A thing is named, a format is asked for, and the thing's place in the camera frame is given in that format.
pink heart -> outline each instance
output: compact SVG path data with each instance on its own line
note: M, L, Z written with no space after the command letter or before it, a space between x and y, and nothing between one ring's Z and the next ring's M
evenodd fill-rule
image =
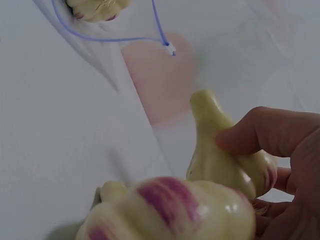
M176 56L151 41L133 42L122 49L127 68L146 115L155 125L189 109L195 79L190 45L178 34L167 33Z

purple stripe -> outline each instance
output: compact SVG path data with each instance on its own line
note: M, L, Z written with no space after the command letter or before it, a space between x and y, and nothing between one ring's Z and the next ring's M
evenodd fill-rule
M176 206L177 203L172 204L175 200L169 190L156 181L151 181L139 187L137 192L158 212L165 225L172 228L178 214L178 208Z
M199 203L197 199L180 180L174 177L158 177L156 180L174 192L191 221L198 222L201 219L198 212Z
M275 180L276 180L276 176L274 176L274 171L272 171L272 169L270 167L267 167L266 168L267 172L268 172L268 175L269 175L269 186L268 186L268 189L269 188L272 188L275 184Z
M101 229L101 227L95 227L89 232L90 240L110 240Z

finger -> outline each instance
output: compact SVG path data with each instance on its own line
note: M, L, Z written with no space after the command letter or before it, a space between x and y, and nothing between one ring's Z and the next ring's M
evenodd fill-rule
M273 188L291 195L296 193L297 187L291 175L291 168L278 167L277 179Z
M275 218L282 214L291 202L267 202L260 199L253 201L252 206L255 210L265 209L261 217Z
M271 222L271 218L265 216L255 216L255 235L261 237Z
M231 154L264 149L274 156L290 157L296 146L318 128L320 114L256 107L234 127L219 133L216 143Z

garlic skin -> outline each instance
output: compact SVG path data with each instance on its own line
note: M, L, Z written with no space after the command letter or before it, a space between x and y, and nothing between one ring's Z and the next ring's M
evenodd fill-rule
M76 19L96 23L114 20L131 0L65 0Z
M223 112L211 90L195 92L190 105L197 137L186 179L212 181L238 189L249 200L267 193L277 179L277 158L263 150L231 156L215 144L215 135L232 127L234 122Z
M103 201L91 210L76 240L254 237L254 209L241 192L232 188L210 181L156 177L138 182L118 198L123 185L111 185L103 198L112 201Z

blue drawstring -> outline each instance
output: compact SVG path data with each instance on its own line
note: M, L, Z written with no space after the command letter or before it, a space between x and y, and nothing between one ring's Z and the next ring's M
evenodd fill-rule
M161 23L160 23L159 16L158 16L158 13L157 13L155 0L152 0L152 7L153 7L153 13L154 13L156 26L157 26L157 29L158 29L158 31L160 33L161 39L157 39L157 38L154 38L154 37L128 37L128 38L114 38L114 39L112 39L112 38L96 38L96 37L91 37L91 36L88 36L88 35L81 34L79 32L76 32L75 30L73 30L71 27L69 27L64 22L62 16L59 13L56 1L59 1L59 0L51 0L54 12L55 12L56 17L58 18L59 22L61 23L61 25L69 33L71 33L71 34L73 34L73 35L75 35L75 36L77 36L79 38L82 38L82 39L85 39L85 40L88 40L88 41L93 41L93 42L107 42L107 43L119 43L119 42L138 41L138 40L152 40L152 41L161 42L161 44L163 46L169 46L170 45L170 43L168 42L162 27L161 27Z

